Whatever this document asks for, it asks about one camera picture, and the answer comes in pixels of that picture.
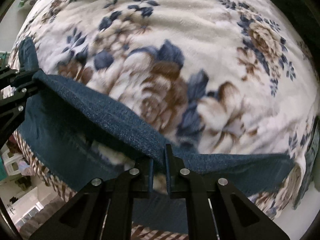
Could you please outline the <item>dark blue denim jeans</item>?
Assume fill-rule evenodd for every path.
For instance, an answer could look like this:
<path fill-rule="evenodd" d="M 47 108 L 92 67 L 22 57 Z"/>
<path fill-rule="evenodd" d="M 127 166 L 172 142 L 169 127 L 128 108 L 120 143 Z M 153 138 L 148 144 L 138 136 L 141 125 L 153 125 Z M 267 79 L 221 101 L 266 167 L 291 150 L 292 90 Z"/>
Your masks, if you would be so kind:
<path fill-rule="evenodd" d="M 131 109 L 106 94 L 92 90 L 87 81 L 47 75 L 39 68 L 31 38 L 19 45 L 23 70 L 37 70 L 33 81 L 39 92 L 27 101 L 25 120 L 18 132 L 35 157 L 48 168 L 48 177 L 79 191 L 95 177 L 112 179 L 132 163 L 151 158 L 157 173 L 165 169 L 164 148 L 187 168 L 206 178 L 230 179 L 245 195 L 275 191 L 291 172 L 294 163 L 286 153 L 202 154 L 198 147 L 204 134 L 197 112 L 206 96 L 208 75 L 201 70 L 189 80 L 180 76 L 184 62 L 181 51 L 166 42 L 168 55 L 151 47 L 162 64 L 161 74 L 170 77 L 163 94 L 169 96 L 175 114 L 166 114 L 153 128 Z"/>

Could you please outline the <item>floral fleece bed blanket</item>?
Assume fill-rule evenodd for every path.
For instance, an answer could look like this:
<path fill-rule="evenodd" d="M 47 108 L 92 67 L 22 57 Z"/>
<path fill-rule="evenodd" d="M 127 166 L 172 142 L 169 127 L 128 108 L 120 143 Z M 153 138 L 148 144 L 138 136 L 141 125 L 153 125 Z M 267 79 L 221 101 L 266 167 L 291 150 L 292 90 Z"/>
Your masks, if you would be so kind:
<path fill-rule="evenodd" d="M 167 197 L 166 144 L 271 219 L 308 190 L 319 78 L 270 0 L 37 0 L 9 64 L 47 81 L 14 136 L 65 202 L 92 178 L 154 160 L 133 239 L 187 239 L 184 201 Z"/>

